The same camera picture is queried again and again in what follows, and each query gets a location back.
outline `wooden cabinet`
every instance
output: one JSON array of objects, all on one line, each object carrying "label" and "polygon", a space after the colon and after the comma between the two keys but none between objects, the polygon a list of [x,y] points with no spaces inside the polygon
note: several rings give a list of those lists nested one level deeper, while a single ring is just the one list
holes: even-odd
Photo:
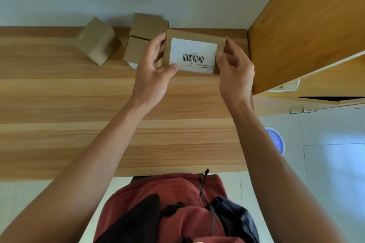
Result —
[{"label": "wooden cabinet", "polygon": [[[365,103],[365,0],[271,0],[248,30],[258,115]],[[300,79],[295,91],[268,92]]]}]

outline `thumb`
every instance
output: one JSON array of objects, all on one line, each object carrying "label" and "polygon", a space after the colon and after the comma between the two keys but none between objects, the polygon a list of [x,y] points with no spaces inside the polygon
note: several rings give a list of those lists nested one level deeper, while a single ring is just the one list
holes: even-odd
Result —
[{"label": "thumb", "polygon": [[177,64],[171,64],[164,68],[162,71],[164,76],[166,76],[168,79],[170,79],[172,76],[174,76],[179,69],[179,66]]},{"label": "thumb", "polygon": [[220,72],[225,72],[229,69],[228,59],[224,52],[218,51],[217,54],[215,55],[215,58],[217,60],[217,65]]}]

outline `tiled floor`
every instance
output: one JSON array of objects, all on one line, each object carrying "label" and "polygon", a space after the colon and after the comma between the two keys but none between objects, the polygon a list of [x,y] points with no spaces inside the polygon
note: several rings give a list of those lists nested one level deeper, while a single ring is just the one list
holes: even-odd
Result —
[{"label": "tiled floor", "polygon": [[[365,238],[365,109],[260,118],[284,138],[284,157],[351,243]],[[246,207],[261,242],[272,242],[248,172],[220,174],[231,200]],[[81,242],[92,242],[101,208],[131,178],[114,178]],[[49,181],[0,183],[0,232]]]}]

